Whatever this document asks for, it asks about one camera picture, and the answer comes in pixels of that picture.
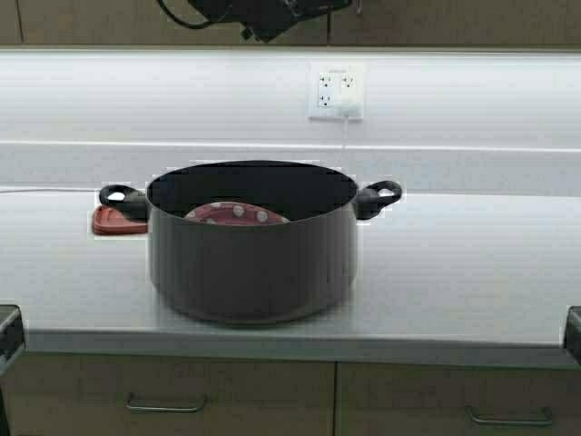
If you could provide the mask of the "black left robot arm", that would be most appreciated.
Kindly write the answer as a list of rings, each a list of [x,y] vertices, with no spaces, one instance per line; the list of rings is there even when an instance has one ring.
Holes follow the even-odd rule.
[[[259,42],[269,43],[293,26],[319,18],[320,16],[348,8],[350,0],[241,0],[241,1],[188,1],[188,4],[204,20],[200,23],[185,21],[176,15],[164,1],[157,1],[162,11],[177,25],[204,30],[214,25],[239,24],[241,37],[253,37]]]

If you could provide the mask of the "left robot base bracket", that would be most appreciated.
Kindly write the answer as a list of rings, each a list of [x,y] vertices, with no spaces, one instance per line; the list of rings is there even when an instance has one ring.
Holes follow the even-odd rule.
[[[0,374],[4,375],[25,349],[25,328],[17,305],[2,304],[0,313]]]

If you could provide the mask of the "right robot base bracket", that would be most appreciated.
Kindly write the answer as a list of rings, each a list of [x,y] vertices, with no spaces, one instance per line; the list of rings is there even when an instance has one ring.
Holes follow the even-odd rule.
[[[579,306],[573,306],[568,310],[564,348],[578,364],[581,364],[581,308]]]

